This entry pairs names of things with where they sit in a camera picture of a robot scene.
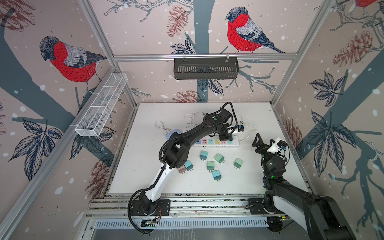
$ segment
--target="bird head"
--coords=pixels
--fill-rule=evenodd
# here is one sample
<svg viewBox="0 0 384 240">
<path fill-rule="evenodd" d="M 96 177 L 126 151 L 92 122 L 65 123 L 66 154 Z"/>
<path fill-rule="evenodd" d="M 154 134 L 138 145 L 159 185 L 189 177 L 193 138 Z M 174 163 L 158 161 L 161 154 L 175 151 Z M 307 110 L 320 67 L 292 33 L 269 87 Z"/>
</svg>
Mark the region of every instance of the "bird head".
<svg viewBox="0 0 384 240">
<path fill-rule="evenodd" d="M 47 59 L 50 59 L 51 61 L 56 60 L 53 47 L 56 45 L 56 43 L 59 42 L 60 41 L 54 36 L 46 36 L 43 38 L 43 40 L 40 42 L 40 51 L 44 61 Z"/>
<path fill-rule="evenodd" d="M 245 7 L 235 7 L 229 11 L 225 19 L 228 19 L 231 23 L 233 23 L 241 14 L 248 14 L 248 10 Z"/>
</svg>

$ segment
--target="white mesh basket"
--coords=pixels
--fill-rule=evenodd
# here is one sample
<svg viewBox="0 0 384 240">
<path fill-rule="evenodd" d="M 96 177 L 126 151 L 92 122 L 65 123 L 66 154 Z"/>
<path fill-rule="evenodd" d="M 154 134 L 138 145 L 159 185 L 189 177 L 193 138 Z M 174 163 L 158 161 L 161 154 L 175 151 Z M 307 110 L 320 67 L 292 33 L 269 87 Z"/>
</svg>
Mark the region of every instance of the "white mesh basket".
<svg viewBox="0 0 384 240">
<path fill-rule="evenodd" d="M 126 83 L 125 73 L 112 73 L 109 76 L 75 129 L 80 136 L 97 137 L 100 135 Z"/>
</svg>

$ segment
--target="black basket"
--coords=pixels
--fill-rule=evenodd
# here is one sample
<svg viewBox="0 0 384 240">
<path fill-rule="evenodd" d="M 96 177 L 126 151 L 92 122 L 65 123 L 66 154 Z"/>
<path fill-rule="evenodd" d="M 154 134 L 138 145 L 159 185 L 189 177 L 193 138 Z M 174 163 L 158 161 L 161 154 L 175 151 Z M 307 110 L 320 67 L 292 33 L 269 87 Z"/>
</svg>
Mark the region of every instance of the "black basket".
<svg viewBox="0 0 384 240">
<path fill-rule="evenodd" d="M 234 79 L 239 73 L 237 58 L 175 58 L 175 79 Z"/>
</svg>

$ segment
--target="white tabletop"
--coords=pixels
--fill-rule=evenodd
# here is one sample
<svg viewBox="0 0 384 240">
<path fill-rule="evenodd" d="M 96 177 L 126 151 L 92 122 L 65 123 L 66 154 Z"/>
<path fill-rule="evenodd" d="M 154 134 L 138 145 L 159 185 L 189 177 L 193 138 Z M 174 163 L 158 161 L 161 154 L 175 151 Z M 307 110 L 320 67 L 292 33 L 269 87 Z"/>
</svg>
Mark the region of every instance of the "white tabletop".
<svg viewBox="0 0 384 240">
<path fill-rule="evenodd" d="M 117 167 L 110 194 L 131 194 L 138 189 L 148 187 L 157 174 L 160 147 L 167 140 L 165 131 L 155 127 L 157 120 L 164 122 L 167 128 L 178 128 L 183 131 L 190 120 L 184 119 L 185 114 L 217 111 L 223 103 L 141 103 L 137 111 L 132 129 Z M 191 147 L 188 160 L 193 170 L 179 174 L 176 170 L 164 187 L 164 194 L 263 194 L 263 169 L 260 165 L 261 156 L 251 146 L 256 133 L 260 133 L 263 141 L 269 143 L 271 138 L 285 139 L 269 103 L 233 103 L 234 110 L 242 116 L 243 121 L 257 129 L 251 136 L 240 142 L 238 148 L 226 147 Z M 197 115 L 194 124 L 202 122 L 202 115 Z M 244 139 L 250 131 L 245 126 L 239 139 Z M 208 161 L 215 161 L 214 156 L 220 153 L 225 162 L 215 161 L 215 170 L 221 173 L 221 181 L 213 179 L 207 170 L 207 161 L 200 160 L 200 152 L 208 152 Z M 234 168 L 236 158 L 244 161 L 240 169 Z M 292 185 L 307 191 L 304 180 L 291 156 L 283 177 Z"/>
</svg>

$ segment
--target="gray floor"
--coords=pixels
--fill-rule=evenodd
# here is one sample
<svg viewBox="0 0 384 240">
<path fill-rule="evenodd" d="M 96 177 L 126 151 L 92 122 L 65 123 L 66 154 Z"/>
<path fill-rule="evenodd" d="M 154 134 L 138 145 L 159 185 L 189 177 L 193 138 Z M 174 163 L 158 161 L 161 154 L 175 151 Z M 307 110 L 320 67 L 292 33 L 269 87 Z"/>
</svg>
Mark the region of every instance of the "gray floor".
<svg viewBox="0 0 384 240">
<path fill-rule="evenodd" d="M 309 240 L 307 232 L 296 222 L 272 234 L 266 228 L 201 228 L 183 230 L 156 230 L 150 236 L 142 236 L 134 229 L 95 230 L 92 240 Z"/>
</svg>

